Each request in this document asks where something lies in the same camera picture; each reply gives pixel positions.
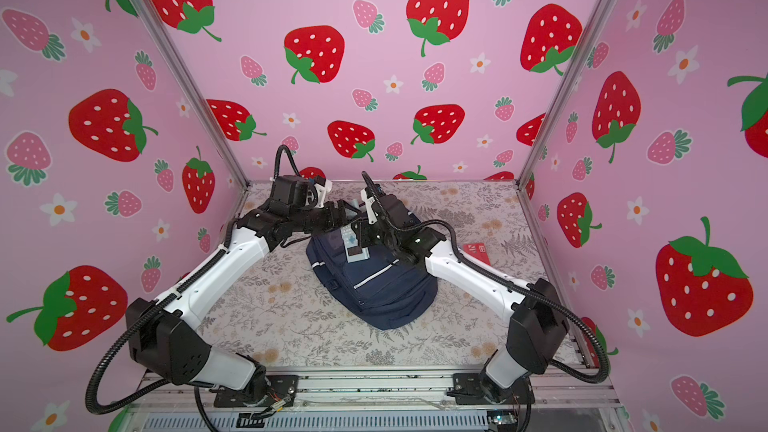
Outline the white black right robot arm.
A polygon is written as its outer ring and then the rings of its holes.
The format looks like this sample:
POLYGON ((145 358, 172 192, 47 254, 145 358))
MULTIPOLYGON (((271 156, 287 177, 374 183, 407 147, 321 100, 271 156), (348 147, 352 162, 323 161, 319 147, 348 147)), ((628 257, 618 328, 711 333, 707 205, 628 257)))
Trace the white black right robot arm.
POLYGON ((392 194, 361 191, 367 218, 359 237, 380 243, 399 259, 469 293, 507 324, 506 342, 479 373, 478 397, 502 403, 531 375, 544 373, 569 333, 554 287, 526 283, 460 249, 454 228, 440 219, 418 222, 392 194))

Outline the light blue calculator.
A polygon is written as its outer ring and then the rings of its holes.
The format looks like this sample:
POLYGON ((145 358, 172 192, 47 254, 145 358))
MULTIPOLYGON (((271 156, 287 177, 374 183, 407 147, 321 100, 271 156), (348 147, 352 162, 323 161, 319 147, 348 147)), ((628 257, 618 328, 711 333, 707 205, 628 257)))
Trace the light blue calculator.
POLYGON ((368 260, 370 255, 366 247, 362 247, 356 232, 351 225, 341 228, 344 251, 349 263, 368 260))

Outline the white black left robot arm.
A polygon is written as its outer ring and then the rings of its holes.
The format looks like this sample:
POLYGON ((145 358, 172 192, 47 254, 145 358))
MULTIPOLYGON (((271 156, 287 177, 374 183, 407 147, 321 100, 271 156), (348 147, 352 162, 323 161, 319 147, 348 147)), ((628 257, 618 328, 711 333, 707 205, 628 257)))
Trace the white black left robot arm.
POLYGON ((134 328, 130 357, 174 385, 261 387, 257 362, 213 347, 198 333, 224 293, 253 265, 295 234, 331 232, 362 216, 358 207, 325 194, 329 181, 277 178, 269 198, 232 220, 223 242, 203 263, 151 302, 134 301, 126 321, 134 328))

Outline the navy blue student backpack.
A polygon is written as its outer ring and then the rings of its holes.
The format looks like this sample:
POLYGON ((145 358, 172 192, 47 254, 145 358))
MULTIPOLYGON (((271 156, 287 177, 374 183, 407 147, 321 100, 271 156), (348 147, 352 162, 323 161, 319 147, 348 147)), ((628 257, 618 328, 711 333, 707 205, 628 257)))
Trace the navy blue student backpack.
POLYGON ((339 229, 312 237, 306 255, 333 298, 367 324, 386 331, 415 321, 432 305, 437 278, 383 246, 366 248, 368 260, 349 263, 339 229))

